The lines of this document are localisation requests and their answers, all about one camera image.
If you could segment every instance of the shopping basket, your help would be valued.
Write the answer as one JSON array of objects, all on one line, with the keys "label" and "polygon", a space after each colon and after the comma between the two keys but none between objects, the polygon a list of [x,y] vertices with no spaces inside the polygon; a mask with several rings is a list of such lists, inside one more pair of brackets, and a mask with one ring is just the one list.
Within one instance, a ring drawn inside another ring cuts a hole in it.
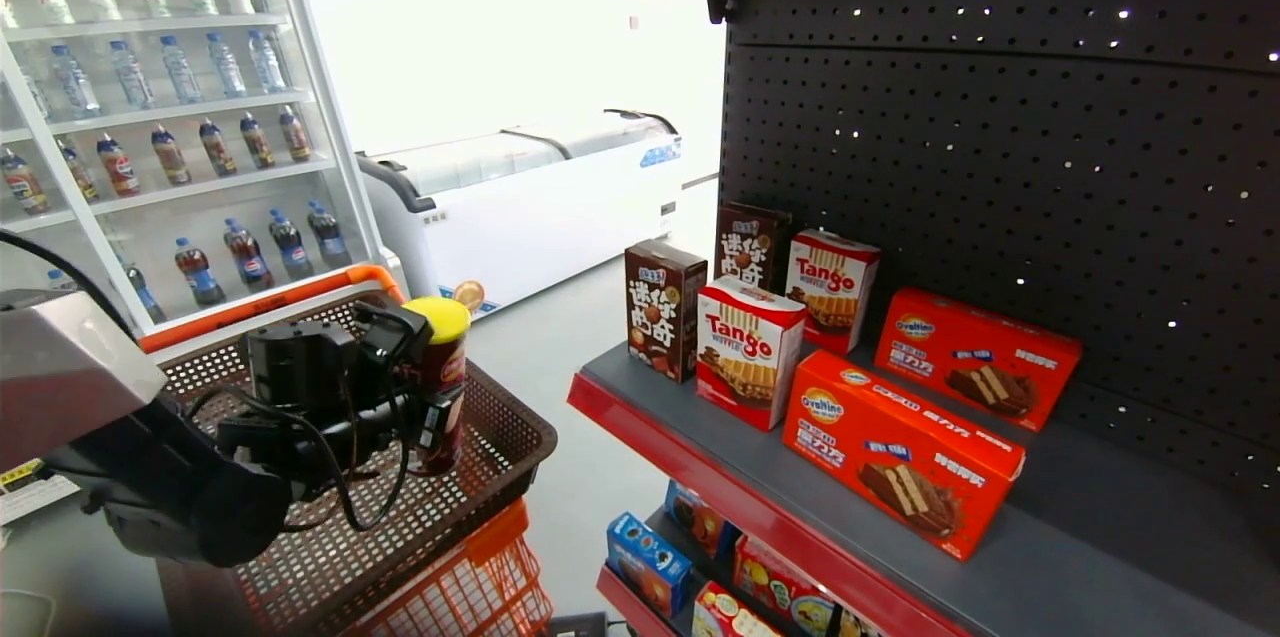
[{"label": "shopping basket", "polygon": [[[239,342],[265,324],[324,318],[358,333],[353,304],[388,306],[403,295],[385,269],[357,265],[264,301],[183,324],[143,342],[169,376],[179,403],[216,382],[246,385]],[[229,414],[229,397],[201,409],[209,426]],[[376,609],[529,490],[556,446],[556,431],[476,365],[467,362],[462,455],[453,472],[408,478],[387,523],[357,533],[343,519],[280,535],[251,563],[233,569],[156,560],[170,622],[178,634],[337,634]],[[352,486],[352,501],[371,514],[388,494],[398,446],[364,466],[380,477]],[[293,505],[291,523],[328,510],[325,498]]]}]

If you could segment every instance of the glass door fridge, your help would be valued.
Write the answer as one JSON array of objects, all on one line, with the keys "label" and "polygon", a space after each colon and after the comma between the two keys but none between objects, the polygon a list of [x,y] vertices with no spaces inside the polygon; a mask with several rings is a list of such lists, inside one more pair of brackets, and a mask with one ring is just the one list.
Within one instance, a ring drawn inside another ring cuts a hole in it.
[{"label": "glass door fridge", "polygon": [[[4,0],[0,226],[138,336],[381,262],[306,0]],[[0,289],[74,289],[8,246]]]}]

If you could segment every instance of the gray floor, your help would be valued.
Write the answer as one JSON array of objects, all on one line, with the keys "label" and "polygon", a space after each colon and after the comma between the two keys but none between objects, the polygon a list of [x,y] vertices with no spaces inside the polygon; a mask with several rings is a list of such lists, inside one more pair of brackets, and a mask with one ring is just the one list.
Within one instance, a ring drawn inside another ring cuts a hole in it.
[{"label": "gray floor", "polygon": [[[718,182],[704,182],[684,192],[673,246],[710,257],[717,191]],[[666,495],[663,473],[566,404],[577,368],[626,338],[625,315],[622,260],[614,258],[485,317],[467,340],[467,356],[559,434],[526,496],[529,545],[557,614],[616,614],[595,591],[604,528],[623,510],[648,515]],[[602,468],[608,478],[594,477]]]}]

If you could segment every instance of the water bottle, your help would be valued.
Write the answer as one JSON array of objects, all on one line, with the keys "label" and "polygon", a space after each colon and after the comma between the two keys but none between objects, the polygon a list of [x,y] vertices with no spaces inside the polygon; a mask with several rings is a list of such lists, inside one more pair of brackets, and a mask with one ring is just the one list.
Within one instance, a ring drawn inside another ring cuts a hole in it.
[{"label": "water bottle", "polygon": [[221,32],[209,32],[205,36],[209,37],[209,59],[214,61],[218,78],[223,81],[223,93],[228,98],[247,95],[248,91],[244,90],[244,77],[241,77],[239,64],[236,63],[236,55],[232,54],[232,49],[224,45]]},{"label": "water bottle", "polygon": [[293,226],[293,223],[289,223],[289,219],[279,208],[271,210],[271,240],[275,240],[275,246],[280,248],[284,271],[289,274],[291,280],[311,278],[316,271],[315,267],[311,267],[307,251],[302,248],[302,232],[298,232],[298,228]]},{"label": "water bottle", "polygon": [[253,69],[266,93],[283,93],[289,88],[284,84],[284,75],[280,75],[280,60],[275,58],[275,49],[262,31],[248,31],[248,52],[253,55]]},{"label": "water bottle", "polygon": [[115,78],[120,81],[120,90],[124,90],[124,100],[129,107],[155,107],[156,95],[151,91],[151,82],[147,82],[138,58],[134,58],[124,40],[111,40],[111,67],[115,68]]},{"label": "water bottle", "polygon": [[73,58],[72,49],[67,45],[54,45],[51,50],[54,52],[54,75],[58,75],[58,81],[63,84],[63,95],[72,105],[72,118],[101,116],[102,105],[97,101],[97,95],[93,93],[93,86],[88,84],[88,77],[84,75],[79,63]]},{"label": "water bottle", "polygon": [[178,95],[178,104],[197,104],[204,101],[200,93],[200,82],[196,73],[187,63],[187,52],[182,52],[178,46],[178,37],[164,35],[160,37],[160,55],[164,59],[165,72],[169,72],[169,81],[173,82],[173,91]]},{"label": "water bottle", "polygon": [[320,242],[320,258],[329,265],[329,269],[348,267],[351,253],[347,251],[347,242],[342,239],[338,217],[332,216],[316,200],[308,201],[307,205],[311,205],[307,224],[311,226],[311,233],[315,233],[316,242]]}]

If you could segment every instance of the brown plastic basket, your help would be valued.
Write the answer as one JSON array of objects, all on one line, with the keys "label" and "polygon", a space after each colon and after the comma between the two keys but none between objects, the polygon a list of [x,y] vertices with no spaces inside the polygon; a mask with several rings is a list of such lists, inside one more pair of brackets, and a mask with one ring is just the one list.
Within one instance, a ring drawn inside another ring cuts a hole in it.
[{"label": "brown plastic basket", "polygon": [[[324,318],[358,333],[356,301],[385,306],[393,299],[366,292],[291,318]],[[243,385],[248,375],[238,342],[230,336],[161,365],[168,390],[186,403],[216,382]],[[219,397],[201,412],[201,423],[216,423],[233,409],[229,397]],[[156,560],[174,632],[337,634],[355,624],[524,495],[540,460],[556,449],[554,429],[470,362],[462,429],[457,468],[438,478],[410,477],[387,522],[370,532],[353,532],[337,514],[308,532],[280,535],[256,560],[234,569]],[[393,445],[362,467],[380,476],[352,486],[360,514],[367,518],[381,504],[398,459]],[[289,522],[324,515],[333,499],[293,505]]]}]

